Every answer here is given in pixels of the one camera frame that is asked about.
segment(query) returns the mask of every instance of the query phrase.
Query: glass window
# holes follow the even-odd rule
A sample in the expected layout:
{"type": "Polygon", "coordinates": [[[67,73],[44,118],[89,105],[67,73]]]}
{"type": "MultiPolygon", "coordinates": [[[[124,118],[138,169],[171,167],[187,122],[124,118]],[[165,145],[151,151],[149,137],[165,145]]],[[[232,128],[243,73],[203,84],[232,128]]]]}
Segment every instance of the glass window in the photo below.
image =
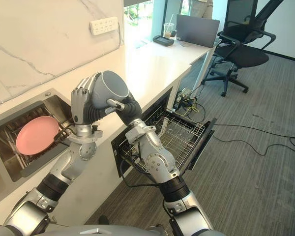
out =
{"type": "Polygon", "coordinates": [[[124,8],[125,44],[139,48],[151,41],[154,0],[124,8]]]}

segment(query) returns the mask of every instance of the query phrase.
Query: laptop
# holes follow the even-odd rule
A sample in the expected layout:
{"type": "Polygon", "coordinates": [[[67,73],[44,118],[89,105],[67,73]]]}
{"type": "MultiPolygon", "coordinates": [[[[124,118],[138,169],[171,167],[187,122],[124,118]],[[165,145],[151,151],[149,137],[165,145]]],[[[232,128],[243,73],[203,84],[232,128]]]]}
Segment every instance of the laptop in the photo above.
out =
{"type": "Polygon", "coordinates": [[[213,47],[220,21],[177,15],[177,40],[213,47]]]}

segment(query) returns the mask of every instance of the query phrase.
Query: pink plate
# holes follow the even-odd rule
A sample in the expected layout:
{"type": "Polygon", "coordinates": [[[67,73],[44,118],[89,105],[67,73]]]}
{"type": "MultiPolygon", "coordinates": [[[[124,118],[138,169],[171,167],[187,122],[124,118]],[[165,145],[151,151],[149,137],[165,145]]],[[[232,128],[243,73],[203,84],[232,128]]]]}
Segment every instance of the pink plate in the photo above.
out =
{"type": "Polygon", "coordinates": [[[16,148],[24,155],[34,155],[48,148],[58,134],[59,124],[52,117],[37,117],[27,123],[16,138],[16,148]]]}

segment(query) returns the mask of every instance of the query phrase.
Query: stainless steel sink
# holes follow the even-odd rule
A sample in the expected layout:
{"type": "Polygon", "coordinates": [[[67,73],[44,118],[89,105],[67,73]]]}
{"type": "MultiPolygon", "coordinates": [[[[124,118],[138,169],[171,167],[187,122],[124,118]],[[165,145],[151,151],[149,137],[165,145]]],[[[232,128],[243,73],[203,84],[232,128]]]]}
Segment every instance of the stainless steel sink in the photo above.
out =
{"type": "Polygon", "coordinates": [[[0,115],[0,200],[67,149],[66,137],[72,124],[71,107],[56,90],[50,89],[0,115]],[[59,123],[60,139],[45,151],[23,155],[15,147],[22,127],[40,116],[52,116],[59,123]]]}

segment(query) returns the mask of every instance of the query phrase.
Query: power outlet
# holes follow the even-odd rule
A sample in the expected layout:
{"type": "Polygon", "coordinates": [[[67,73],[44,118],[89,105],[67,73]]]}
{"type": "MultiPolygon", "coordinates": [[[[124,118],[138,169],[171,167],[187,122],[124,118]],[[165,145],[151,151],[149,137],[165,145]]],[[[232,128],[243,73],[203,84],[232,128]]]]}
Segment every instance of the power outlet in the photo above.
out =
{"type": "Polygon", "coordinates": [[[99,35],[118,29],[118,18],[116,16],[91,21],[90,31],[93,35],[99,35]]]}

